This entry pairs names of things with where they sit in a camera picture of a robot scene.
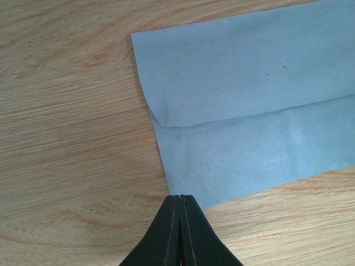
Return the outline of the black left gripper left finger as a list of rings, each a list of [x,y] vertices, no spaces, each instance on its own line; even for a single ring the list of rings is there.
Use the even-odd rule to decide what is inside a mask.
[[[180,197],[167,196],[141,241],[121,265],[180,265]]]

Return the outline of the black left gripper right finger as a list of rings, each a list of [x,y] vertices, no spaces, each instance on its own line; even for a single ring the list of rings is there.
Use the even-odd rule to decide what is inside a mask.
[[[223,244],[192,195],[180,196],[182,265],[242,265]]]

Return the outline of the blue cleaning cloth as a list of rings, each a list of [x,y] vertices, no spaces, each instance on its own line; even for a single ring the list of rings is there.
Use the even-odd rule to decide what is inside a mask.
[[[207,208],[354,165],[354,2],[133,33],[173,195]]]

